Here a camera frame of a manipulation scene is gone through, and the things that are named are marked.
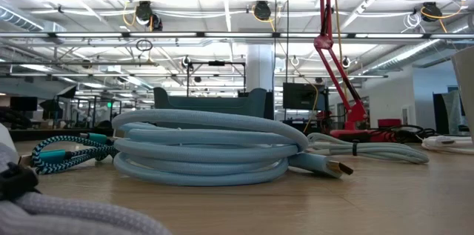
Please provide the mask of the small black distant monitor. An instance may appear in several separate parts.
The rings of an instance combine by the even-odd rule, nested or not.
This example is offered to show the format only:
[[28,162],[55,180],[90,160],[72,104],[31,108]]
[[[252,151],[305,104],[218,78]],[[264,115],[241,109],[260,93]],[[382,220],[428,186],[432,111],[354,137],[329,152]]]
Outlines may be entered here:
[[10,108],[16,111],[36,111],[38,98],[35,96],[11,96]]

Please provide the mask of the red low box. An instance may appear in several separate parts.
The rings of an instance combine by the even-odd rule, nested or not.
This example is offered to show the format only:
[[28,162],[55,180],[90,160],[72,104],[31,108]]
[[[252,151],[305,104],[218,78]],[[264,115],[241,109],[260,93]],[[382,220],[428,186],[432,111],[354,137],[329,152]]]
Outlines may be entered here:
[[393,128],[402,125],[400,119],[379,119],[377,121],[378,128]]

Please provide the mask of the red desk lamp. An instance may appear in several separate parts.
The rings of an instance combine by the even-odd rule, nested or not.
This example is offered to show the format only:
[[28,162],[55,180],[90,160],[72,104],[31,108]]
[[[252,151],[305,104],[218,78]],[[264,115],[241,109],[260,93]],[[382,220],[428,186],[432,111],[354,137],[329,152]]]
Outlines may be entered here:
[[394,133],[385,130],[358,130],[356,125],[367,120],[368,114],[364,109],[361,97],[353,87],[343,65],[333,51],[333,18],[335,16],[338,38],[341,38],[341,28],[338,12],[338,0],[319,0],[321,29],[315,37],[313,45],[319,54],[345,109],[345,122],[342,130],[332,130],[331,136],[337,139],[365,142],[394,142]]

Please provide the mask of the black distant station frame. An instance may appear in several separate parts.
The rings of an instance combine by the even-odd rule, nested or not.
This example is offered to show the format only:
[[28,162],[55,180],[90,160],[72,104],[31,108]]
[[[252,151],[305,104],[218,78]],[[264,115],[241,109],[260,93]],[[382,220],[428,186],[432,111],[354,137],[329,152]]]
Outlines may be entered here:
[[186,63],[182,63],[182,65],[186,68],[187,70],[187,95],[189,95],[189,86],[190,86],[190,77],[198,77],[196,72],[202,65],[206,65],[209,67],[225,67],[231,66],[233,69],[232,74],[230,75],[231,78],[234,78],[235,75],[234,73],[237,72],[240,77],[243,78],[243,88],[246,90],[246,82],[247,82],[247,71],[246,71],[246,64],[244,62],[227,62],[227,61],[219,61],[219,60],[213,60],[213,61],[207,61],[207,62],[192,62],[189,59],[185,59]]

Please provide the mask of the teal plastic bin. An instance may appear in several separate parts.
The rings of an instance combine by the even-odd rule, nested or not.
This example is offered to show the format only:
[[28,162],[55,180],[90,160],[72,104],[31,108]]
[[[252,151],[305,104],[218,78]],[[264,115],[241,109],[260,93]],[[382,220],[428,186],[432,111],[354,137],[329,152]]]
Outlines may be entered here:
[[256,88],[243,97],[169,96],[162,87],[153,89],[156,109],[197,110],[264,118],[267,91]]

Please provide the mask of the black room monitor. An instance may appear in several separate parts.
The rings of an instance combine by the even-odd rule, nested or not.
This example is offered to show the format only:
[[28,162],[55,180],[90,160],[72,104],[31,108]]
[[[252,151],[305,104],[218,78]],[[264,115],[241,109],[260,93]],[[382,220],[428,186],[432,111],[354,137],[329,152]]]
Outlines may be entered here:
[[302,83],[283,84],[283,108],[300,110],[326,110],[327,91],[324,85]]

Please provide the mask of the black standing panel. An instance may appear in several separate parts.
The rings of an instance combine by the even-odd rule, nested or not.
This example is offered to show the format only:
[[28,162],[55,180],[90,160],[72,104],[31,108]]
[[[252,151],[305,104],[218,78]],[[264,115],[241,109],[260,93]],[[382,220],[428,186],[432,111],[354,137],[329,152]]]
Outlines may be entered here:
[[435,129],[437,133],[448,134],[450,132],[447,105],[444,97],[447,93],[433,94],[433,107],[435,115]]

